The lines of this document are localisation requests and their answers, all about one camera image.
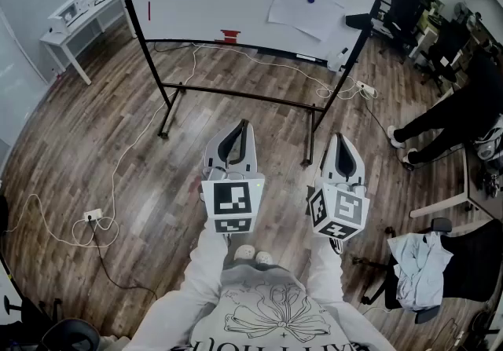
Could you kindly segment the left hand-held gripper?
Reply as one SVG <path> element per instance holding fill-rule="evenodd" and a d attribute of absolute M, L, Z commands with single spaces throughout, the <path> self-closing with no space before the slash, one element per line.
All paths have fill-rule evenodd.
<path fill-rule="evenodd" d="M 230 159 L 239 143 L 239 156 Z M 207 219 L 218 234 L 245 234 L 254 230 L 264 189 L 257 170 L 255 134 L 248 120 L 233 122 L 210 139 L 204 153 L 201 199 Z M 235 170 L 225 170 L 232 166 Z"/>

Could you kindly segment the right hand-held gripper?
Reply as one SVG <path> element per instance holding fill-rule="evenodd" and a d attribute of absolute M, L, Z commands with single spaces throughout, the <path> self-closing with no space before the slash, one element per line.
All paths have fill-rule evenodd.
<path fill-rule="evenodd" d="M 328 180 L 340 177 L 337 170 L 340 143 L 353 166 L 351 172 L 345 173 L 345 182 Z M 332 136 L 324 154 L 321 176 L 323 178 L 315 181 L 314 193 L 308 198 L 313 232 L 317 236 L 348 241 L 365 229 L 369 198 L 365 195 L 365 164 L 346 136 L 342 135 L 341 141 L 340 133 Z"/>

